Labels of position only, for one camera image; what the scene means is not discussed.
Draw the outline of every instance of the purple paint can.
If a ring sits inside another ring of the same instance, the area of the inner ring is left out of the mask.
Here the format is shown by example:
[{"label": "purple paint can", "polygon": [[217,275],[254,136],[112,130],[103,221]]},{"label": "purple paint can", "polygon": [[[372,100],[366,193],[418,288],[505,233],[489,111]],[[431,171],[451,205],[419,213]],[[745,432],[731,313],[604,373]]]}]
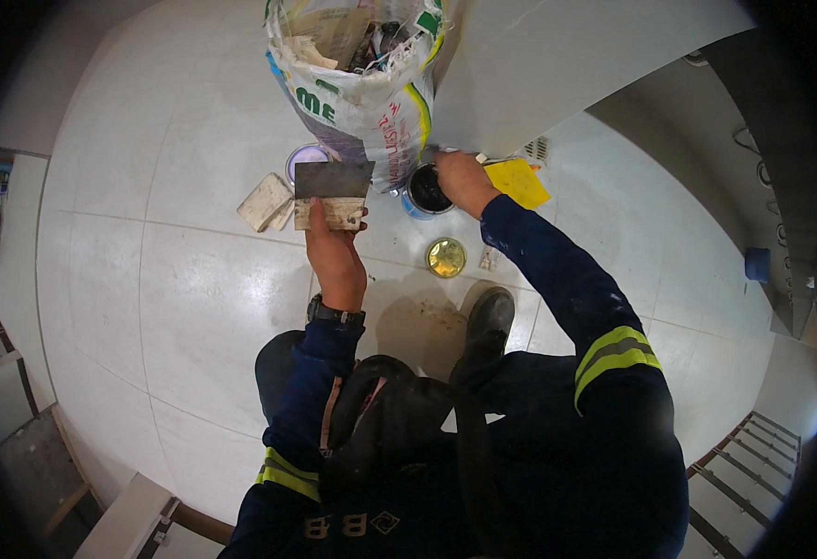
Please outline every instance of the purple paint can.
[{"label": "purple paint can", "polygon": [[284,174],[288,183],[294,186],[294,165],[297,163],[317,163],[331,161],[331,155],[325,148],[318,144],[305,144],[300,146],[288,157],[287,164],[284,165]]}]

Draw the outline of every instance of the right hand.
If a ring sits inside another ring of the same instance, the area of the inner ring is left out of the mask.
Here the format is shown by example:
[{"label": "right hand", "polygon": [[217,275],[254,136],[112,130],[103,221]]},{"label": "right hand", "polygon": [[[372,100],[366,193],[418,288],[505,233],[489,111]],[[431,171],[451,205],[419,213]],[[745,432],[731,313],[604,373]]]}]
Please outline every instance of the right hand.
[{"label": "right hand", "polygon": [[434,162],[443,194],[472,218],[480,219],[492,199],[502,194],[470,154],[440,151],[434,154]]},{"label": "right hand", "polygon": [[[368,215],[368,208],[362,215]],[[325,206],[318,198],[309,200],[309,227],[306,255],[322,288],[322,303],[334,310],[358,313],[362,310],[368,275],[353,246],[356,233],[328,229]],[[363,223],[359,230],[366,227]]]}]

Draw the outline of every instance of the open paint can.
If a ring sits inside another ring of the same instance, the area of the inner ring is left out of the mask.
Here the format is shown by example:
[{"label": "open paint can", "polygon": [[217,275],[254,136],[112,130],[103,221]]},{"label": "open paint can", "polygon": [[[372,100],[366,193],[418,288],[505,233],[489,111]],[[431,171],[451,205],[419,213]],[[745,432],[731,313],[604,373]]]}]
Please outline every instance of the open paint can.
[{"label": "open paint can", "polygon": [[297,163],[317,163],[331,161],[331,155],[325,148],[318,144],[305,144],[300,146],[288,157],[287,164],[284,165],[284,174],[288,183],[294,186],[294,165]]},{"label": "open paint can", "polygon": [[433,163],[419,166],[402,191],[402,207],[415,219],[433,219],[453,206],[440,189],[439,175]]}]

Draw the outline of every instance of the woven plastic sack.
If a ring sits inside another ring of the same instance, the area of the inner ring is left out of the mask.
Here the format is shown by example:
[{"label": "woven plastic sack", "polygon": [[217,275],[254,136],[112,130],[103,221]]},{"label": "woven plastic sack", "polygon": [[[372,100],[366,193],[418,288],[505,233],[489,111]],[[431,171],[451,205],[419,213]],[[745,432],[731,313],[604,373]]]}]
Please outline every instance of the woven plastic sack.
[{"label": "woven plastic sack", "polygon": [[[408,39],[350,72],[352,45],[369,22],[398,22]],[[272,73],[319,143],[337,160],[373,161],[375,191],[405,185],[430,134],[441,0],[268,0],[266,29]],[[300,45],[315,44],[307,37],[321,45],[320,60],[339,59],[338,67],[307,62]]]}]

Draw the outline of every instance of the floor drain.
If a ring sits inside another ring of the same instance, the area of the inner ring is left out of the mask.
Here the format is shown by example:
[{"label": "floor drain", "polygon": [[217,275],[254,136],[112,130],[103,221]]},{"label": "floor drain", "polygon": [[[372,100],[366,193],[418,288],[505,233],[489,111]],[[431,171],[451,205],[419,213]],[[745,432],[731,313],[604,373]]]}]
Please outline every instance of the floor drain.
[{"label": "floor drain", "polygon": [[548,139],[545,136],[539,136],[526,144],[523,149],[528,156],[541,161],[542,164],[548,160]]}]

